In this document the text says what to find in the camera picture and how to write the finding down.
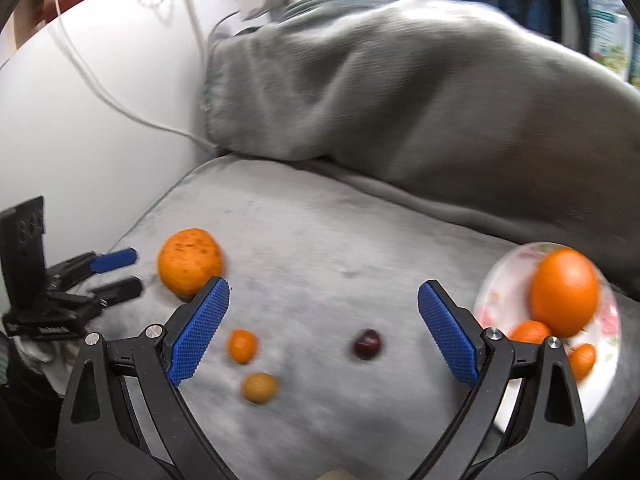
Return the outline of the speckled large orange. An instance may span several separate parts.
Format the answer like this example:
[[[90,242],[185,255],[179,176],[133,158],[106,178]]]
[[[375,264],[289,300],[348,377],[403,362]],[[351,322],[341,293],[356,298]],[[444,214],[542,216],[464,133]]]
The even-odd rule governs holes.
[[[171,235],[157,256],[162,284],[181,299],[195,297],[211,278],[224,275],[224,255],[216,240],[201,229]]]

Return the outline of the grey seat cushion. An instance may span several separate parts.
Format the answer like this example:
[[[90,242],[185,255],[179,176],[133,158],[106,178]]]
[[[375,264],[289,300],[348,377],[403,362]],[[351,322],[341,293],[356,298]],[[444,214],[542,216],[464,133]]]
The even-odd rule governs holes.
[[[175,232],[200,228],[224,251],[230,307],[195,375],[180,388],[196,421],[242,479],[314,479],[343,469],[360,479],[405,479],[444,433],[466,395],[416,306],[434,278],[472,307],[506,240],[433,219],[317,172],[227,155],[206,162],[122,239],[143,295],[106,310],[108,339],[163,323],[178,299],[156,257]],[[383,341],[372,360],[352,343]],[[232,361],[232,330],[259,340]],[[249,374],[277,378],[268,403],[242,396]]]

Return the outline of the mandarin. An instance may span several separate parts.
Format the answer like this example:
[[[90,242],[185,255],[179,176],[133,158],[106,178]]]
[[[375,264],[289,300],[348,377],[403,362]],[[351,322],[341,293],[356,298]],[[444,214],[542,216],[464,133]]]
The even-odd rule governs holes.
[[[551,330],[546,324],[528,320],[516,326],[509,339],[523,344],[542,344],[551,335]]]
[[[568,362],[576,382],[582,382],[597,362],[597,349],[593,344],[581,344],[570,352]]]

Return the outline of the brown longan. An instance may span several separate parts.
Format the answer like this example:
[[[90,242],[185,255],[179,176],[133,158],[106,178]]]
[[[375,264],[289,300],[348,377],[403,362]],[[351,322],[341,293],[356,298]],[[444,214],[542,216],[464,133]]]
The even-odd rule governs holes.
[[[266,373],[249,374],[242,383],[243,398],[254,404],[268,403],[279,390],[280,384],[277,378]]]

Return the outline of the grey blanket covered backrest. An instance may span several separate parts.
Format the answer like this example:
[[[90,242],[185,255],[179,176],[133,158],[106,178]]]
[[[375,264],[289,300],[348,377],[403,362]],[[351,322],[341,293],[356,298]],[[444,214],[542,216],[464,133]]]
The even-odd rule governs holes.
[[[222,148],[329,159],[430,216],[572,246],[638,295],[638,91],[492,6],[294,4],[212,40],[202,107]]]

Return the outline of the white floral plate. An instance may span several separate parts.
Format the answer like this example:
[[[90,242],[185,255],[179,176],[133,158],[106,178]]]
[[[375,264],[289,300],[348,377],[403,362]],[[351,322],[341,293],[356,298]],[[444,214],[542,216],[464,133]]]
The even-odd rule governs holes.
[[[560,244],[536,242],[507,252],[489,271],[473,308],[480,326],[495,327],[506,336],[530,319],[528,290],[538,264],[546,256],[561,249]],[[582,414],[590,420],[610,390],[622,344],[620,312],[610,283],[598,275],[599,302],[590,322],[575,336],[563,340],[566,353],[591,344],[596,349],[596,362],[589,374],[577,384]]]

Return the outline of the smooth large orange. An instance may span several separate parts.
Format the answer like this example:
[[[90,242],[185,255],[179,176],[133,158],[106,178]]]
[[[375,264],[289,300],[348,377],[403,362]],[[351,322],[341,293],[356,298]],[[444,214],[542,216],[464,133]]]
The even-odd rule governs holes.
[[[580,252],[560,248],[536,267],[528,290],[529,314],[552,334],[570,338],[593,318],[599,301],[598,274]]]

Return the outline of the small kumquat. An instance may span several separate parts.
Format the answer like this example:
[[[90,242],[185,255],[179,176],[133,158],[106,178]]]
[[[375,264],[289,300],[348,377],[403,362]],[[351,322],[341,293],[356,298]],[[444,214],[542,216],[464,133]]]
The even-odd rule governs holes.
[[[259,340],[249,330],[232,330],[227,341],[227,352],[233,362],[245,365],[256,356]]]

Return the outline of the dark cherry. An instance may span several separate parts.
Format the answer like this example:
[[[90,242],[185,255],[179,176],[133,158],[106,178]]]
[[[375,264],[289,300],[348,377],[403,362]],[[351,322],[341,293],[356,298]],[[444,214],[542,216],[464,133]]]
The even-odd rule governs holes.
[[[375,359],[381,352],[383,341],[380,333],[373,328],[367,328],[357,335],[352,343],[352,352],[363,361]]]

